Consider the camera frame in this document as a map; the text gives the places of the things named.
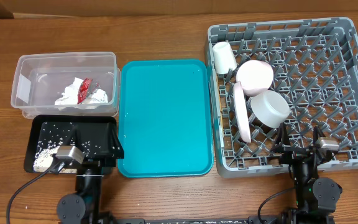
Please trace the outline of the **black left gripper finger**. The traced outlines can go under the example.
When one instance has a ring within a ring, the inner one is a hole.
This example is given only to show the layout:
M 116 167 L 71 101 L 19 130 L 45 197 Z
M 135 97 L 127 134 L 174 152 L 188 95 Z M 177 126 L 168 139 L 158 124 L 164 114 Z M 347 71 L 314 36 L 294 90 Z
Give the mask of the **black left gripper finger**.
M 107 154 L 115 159 L 124 158 L 124 149 L 116 133 L 116 125 L 108 123 L 106 127 L 107 136 Z
M 76 146 L 77 127 L 73 127 L 68 135 L 63 139 L 61 146 Z

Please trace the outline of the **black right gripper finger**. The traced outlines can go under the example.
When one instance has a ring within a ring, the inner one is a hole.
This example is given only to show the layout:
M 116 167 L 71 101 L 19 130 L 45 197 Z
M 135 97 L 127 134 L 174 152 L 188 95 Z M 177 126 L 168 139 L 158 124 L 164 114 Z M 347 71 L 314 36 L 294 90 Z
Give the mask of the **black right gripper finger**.
M 321 148 L 321 143 L 319 141 L 319 138 L 324 138 L 325 134 L 321 130 L 319 126 L 315 126 L 313 128 L 313 146 L 317 148 Z
M 291 143 L 288 137 L 287 127 L 285 123 L 281 123 L 277 129 L 277 137 L 272 146 L 272 152 L 286 152 L 290 146 Z

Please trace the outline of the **grey bowl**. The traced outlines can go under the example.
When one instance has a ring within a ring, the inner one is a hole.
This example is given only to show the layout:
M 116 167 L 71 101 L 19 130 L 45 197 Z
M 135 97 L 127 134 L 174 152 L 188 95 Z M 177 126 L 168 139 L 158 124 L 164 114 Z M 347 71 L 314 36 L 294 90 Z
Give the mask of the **grey bowl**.
M 270 128 L 278 128 L 290 114 L 287 101 L 281 94 L 271 90 L 254 96 L 250 105 L 256 118 Z

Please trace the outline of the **pile of rice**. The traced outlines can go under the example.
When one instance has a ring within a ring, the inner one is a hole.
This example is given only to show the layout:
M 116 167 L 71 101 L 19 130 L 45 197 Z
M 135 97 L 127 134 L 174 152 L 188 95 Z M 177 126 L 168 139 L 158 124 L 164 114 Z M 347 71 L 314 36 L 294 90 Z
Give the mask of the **pile of rice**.
M 27 152 L 30 172 L 44 172 L 52 165 L 63 139 L 73 127 L 77 127 L 76 147 L 85 158 L 94 158 L 101 153 L 104 144 L 104 125 L 98 123 L 75 123 L 73 121 L 43 121 L 32 126 Z

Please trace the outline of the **white napkin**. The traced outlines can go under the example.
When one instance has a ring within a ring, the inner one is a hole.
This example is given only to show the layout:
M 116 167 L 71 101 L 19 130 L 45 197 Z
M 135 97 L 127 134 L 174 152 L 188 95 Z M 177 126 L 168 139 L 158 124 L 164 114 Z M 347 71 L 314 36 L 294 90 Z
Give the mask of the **white napkin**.
M 74 105 L 77 104 L 77 95 L 78 89 L 82 83 L 83 79 L 75 78 L 71 85 L 65 87 L 62 96 L 55 100 L 54 105 Z M 93 90 L 92 94 L 88 96 L 82 103 L 80 104 L 99 104 L 99 103 L 107 103 L 108 96 L 107 93 L 102 90 L 98 83 L 95 82 L 95 89 Z

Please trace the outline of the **pink plate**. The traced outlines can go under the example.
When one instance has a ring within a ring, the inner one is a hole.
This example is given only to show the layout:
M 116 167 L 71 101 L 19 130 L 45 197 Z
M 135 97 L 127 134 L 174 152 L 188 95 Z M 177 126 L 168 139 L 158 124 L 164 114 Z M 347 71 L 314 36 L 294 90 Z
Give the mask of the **pink plate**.
M 241 82 L 233 86 L 234 109 L 236 113 L 237 127 L 241 139 L 244 142 L 251 142 L 249 117 L 247 113 L 246 99 Z

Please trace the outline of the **red snack wrapper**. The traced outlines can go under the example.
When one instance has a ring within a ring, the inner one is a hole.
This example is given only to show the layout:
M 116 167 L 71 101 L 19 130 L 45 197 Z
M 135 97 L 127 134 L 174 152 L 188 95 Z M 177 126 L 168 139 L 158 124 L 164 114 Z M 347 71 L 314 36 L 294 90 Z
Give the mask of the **red snack wrapper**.
M 92 94 L 94 89 L 95 82 L 93 79 L 85 78 L 78 89 L 77 103 L 82 103 L 88 96 L 90 96 L 90 94 Z

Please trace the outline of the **pink bowl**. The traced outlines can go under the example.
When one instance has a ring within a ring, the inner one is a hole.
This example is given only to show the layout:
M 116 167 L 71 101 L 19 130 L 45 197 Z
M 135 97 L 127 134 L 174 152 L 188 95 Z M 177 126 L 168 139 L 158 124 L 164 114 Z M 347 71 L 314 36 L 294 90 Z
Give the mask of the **pink bowl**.
M 270 88 L 273 82 L 273 68 L 267 62 L 249 60 L 236 73 L 236 82 L 241 83 L 247 96 L 256 96 Z

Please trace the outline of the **cream cup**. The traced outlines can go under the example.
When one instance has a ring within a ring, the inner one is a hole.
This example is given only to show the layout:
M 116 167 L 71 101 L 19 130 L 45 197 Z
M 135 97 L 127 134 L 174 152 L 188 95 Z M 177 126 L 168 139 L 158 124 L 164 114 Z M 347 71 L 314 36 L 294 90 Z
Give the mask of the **cream cup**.
M 218 42 L 213 46 L 216 73 L 226 74 L 237 68 L 236 58 L 229 42 Z

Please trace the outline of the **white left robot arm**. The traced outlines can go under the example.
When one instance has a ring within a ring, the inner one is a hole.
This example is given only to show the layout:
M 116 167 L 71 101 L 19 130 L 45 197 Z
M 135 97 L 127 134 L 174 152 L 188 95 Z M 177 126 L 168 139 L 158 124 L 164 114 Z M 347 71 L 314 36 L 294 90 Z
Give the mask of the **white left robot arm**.
M 111 212 L 101 212 L 101 187 L 105 175 L 112 172 L 124 151 L 114 128 L 107 128 L 104 137 L 107 149 L 87 159 L 77 146 L 59 146 L 54 160 L 59 169 L 76 170 L 75 193 L 63 196 L 57 205 L 61 223 L 117 223 Z

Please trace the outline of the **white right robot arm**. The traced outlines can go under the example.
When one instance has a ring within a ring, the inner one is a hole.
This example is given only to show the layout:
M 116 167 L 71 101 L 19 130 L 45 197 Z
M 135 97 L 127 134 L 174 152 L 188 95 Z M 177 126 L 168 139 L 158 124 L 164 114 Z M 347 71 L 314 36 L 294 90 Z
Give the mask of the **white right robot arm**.
M 336 204 L 342 194 L 342 187 L 327 177 L 320 177 L 318 166 L 329 162 L 339 151 L 339 143 L 325 136 L 319 126 L 313 128 L 313 140 L 307 147 L 290 144 L 285 123 L 277 129 L 277 137 L 271 148 L 279 153 L 279 163 L 289 166 L 293 187 L 275 193 L 258 207 L 255 216 L 245 219 L 210 220 L 155 220 L 150 224 L 331 224 Z M 263 206 L 271 199 L 295 191 L 296 207 L 287 208 L 279 215 L 261 215 Z

